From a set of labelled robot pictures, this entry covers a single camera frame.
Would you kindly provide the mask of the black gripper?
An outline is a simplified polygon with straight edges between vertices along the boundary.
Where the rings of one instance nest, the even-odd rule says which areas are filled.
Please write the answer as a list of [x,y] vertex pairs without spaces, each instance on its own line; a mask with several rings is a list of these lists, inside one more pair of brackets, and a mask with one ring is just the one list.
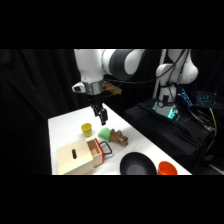
[[103,108],[103,110],[100,111],[99,109],[102,107],[102,103],[104,102],[103,94],[88,95],[87,98],[90,106],[94,110],[95,116],[97,117],[100,115],[101,124],[102,126],[105,125],[108,120],[107,110]]

